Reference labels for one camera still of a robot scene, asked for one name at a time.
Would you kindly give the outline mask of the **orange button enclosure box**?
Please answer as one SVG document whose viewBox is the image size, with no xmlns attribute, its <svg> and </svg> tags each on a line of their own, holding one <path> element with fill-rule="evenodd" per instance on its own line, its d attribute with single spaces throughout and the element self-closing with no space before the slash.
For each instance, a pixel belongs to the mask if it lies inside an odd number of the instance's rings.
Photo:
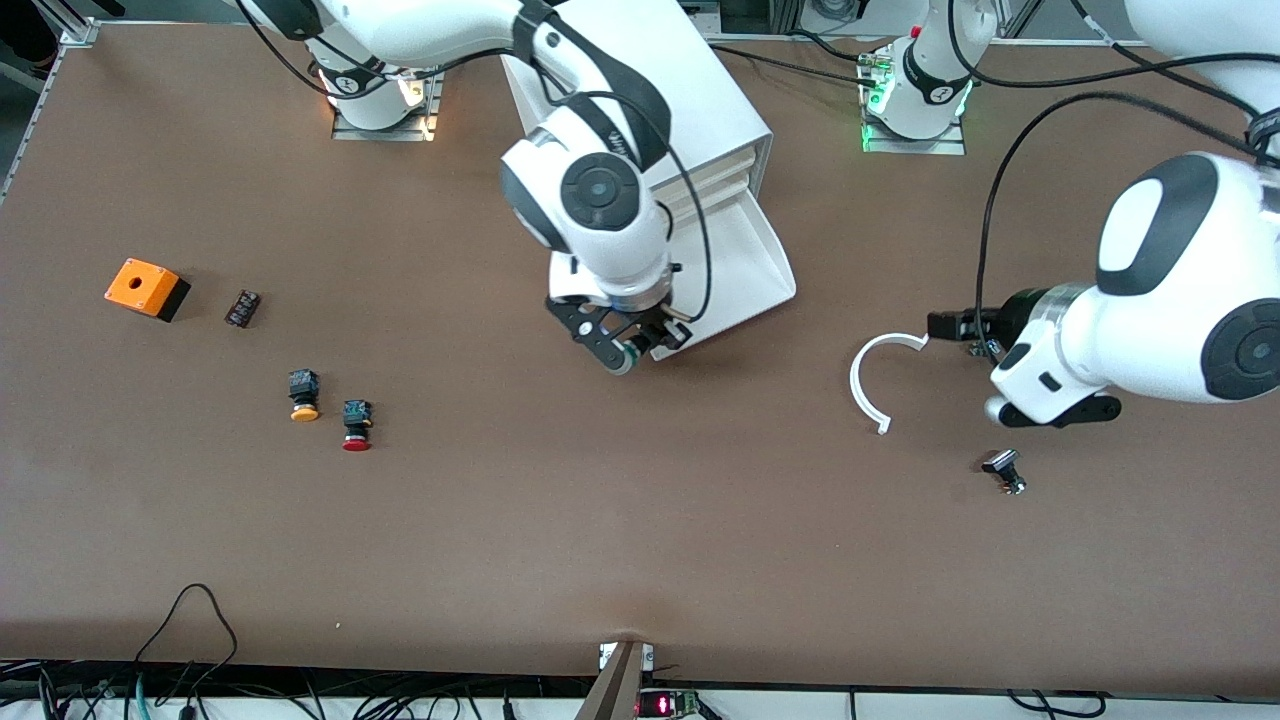
<svg viewBox="0 0 1280 720">
<path fill-rule="evenodd" d="M 172 323 L 191 291 L 175 272 L 128 258 L 104 292 L 104 299 L 142 316 Z"/>
</svg>

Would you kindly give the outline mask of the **white drawer cabinet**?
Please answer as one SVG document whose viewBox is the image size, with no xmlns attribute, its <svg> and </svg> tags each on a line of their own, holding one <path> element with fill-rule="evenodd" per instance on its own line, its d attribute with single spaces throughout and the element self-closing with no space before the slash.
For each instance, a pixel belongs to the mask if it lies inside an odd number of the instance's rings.
<svg viewBox="0 0 1280 720">
<path fill-rule="evenodd" d="M 559 18 L 655 87 L 686 170 L 773 135 L 677 0 L 567 0 Z"/>
</svg>

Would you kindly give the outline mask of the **white drawer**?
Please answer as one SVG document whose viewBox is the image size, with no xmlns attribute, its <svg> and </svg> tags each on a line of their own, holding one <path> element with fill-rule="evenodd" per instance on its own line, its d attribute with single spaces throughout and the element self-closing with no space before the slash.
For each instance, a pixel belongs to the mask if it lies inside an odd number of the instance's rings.
<svg viewBox="0 0 1280 720">
<path fill-rule="evenodd" d="M 727 202 L 741 193 L 755 197 L 760 186 L 759 172 L 748 165 L 703 167 L 692 173 L 692 181 L 699 199 L 710 205 Z"/>
<path fill-rule="evenodd" d="M 759 193 L 768 159 L 768 147 L 762 149 L 759 145 L 749 145 L 714 160 L 705 161 L 690 170 L 690 174 L 694 183 L 699 187 L 724 181 L 741 183 L 751 193 Z"/>
<path fill-rule="evenodd" d="M 687 327 L 685 350 L 740 325 L 795 297 L 797 287 L 787 255 L 749 188 L 699 191 L 710 238 L 712 291 L 705 314 Z M 692 316 L 705 292 L 705 254 L 692 201 L 682 186 L 669 183 L 655 193 L 675 217 L 669 242 L 675 309 Z"/>
</svg>

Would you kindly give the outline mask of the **white semicircular plastic bracket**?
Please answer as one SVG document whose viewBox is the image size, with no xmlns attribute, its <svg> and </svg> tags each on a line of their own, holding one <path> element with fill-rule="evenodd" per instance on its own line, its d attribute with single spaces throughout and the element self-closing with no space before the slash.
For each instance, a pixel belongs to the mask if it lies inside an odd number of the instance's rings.
<svg viewBox="0 0 1280 720">
<path fill-rule="evenodd" d="M 888 433 L 892 425 L 892 418 L 891 415 L 882 413 L 867 396 L 865 387 L 861 380 L 861 366 L 867 359 L 867 355 L 873 348 L 878 348 L 887 345 L 897 345 L 919 352 L 929 342 L 931 342 L 931 336 L 928 333 L 924 334 L 909 334 L 904 332 L 886 333 L 868 340 L 852 357 L 847 372 L 849 391 L 852 397 L 852 401 L 855 402 L 860 413 L 876 427 L 876 433 L 878 436 L 884 436 Z"/>
</svg>

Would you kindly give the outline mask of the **white top drawer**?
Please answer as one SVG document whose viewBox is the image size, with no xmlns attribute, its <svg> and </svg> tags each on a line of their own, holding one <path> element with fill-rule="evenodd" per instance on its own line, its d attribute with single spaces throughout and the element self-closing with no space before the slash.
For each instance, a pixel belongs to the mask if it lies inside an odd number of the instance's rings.
<svg viewBox="0 0 1280 720">
<path fill-rule="evenodd" d="M 690 174 L 694 183 L 699 187 L 724 181 L 741 183 L 751 193 L 759 193 L 768 159 L 768 147 L 762 149 L 759 145 L 749 145 L 714 160 L 705 161 L 690 170 Z"/>
</svg>

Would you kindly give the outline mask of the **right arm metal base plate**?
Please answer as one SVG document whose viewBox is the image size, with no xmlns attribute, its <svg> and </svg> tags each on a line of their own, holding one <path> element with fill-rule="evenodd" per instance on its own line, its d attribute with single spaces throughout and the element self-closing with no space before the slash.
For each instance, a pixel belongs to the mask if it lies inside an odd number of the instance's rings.
<svg viewBox="0 0 1280 720">
<path fill-rule="evenodd" d="M 438 78 L 407 79 L 319 69 L 332 94 L 333 138 L 425 142 L 434 138 L 442 95 Z"/>
</svg>

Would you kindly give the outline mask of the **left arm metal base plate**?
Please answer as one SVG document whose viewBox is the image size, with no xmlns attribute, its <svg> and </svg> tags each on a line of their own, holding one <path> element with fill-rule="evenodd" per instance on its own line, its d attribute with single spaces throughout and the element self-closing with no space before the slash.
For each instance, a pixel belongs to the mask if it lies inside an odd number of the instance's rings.
<svg viewBox="0 0 1280 720">
<path fill-rule="evenodd" d="M 965 152 L 963 113 L 972 78 L 937 79 L 910 61 L 909 37 L 876 51 L 858 72 L 872 86 L 860 90 L 861 149 L 865 152 L 954 155 Z"/>
</svg>

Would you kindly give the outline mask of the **white bottom drawer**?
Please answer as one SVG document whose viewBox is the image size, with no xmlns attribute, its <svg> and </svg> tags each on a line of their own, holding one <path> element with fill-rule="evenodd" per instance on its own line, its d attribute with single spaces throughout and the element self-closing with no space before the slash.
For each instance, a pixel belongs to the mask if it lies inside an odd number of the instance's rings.
<svg viewBox="0 0 1280 720">
<path fill-rule="evenodd" d="M 712 291 L 705 314 L 687 327 L 685 350 L 740 325 L 795 297 L 797 287 L 787 255 L 749 188 L 699 191 L 710 238 Z M 692 316 L 705 292 L 705 254 L 692 201 L 682 186 L 669 183 L 655 193 L 675 217 L 669 242 L 675 309 Z"/>
</svg>

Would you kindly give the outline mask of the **aluminium corner profile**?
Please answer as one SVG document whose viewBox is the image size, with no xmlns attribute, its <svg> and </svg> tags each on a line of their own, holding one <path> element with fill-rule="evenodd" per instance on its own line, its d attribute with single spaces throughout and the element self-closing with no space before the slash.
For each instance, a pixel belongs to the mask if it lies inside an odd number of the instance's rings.
<svg viewBox="0 0 1280 720">
<path fill-rule="evenodd" d="M 87 47 L 97 36 L 100 23 L 76 9 L 70 0 L 31 0 L 64 45 Z"/>
</svg>

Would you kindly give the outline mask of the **white middle drawer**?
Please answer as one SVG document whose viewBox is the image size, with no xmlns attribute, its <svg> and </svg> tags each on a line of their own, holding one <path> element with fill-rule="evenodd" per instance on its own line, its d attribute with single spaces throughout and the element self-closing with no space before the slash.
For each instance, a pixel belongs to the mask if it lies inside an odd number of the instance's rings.
<svg viewBox="0 0 1280 720">
<path fill-rule="evenodd" d="M 755 197 L 760 186 L 759 172 L 748 165 L 703 167 L 692 173 L 692 181 L 699 199 L 710 205 L 727 202 L 741 193 Z"/>
</svg>

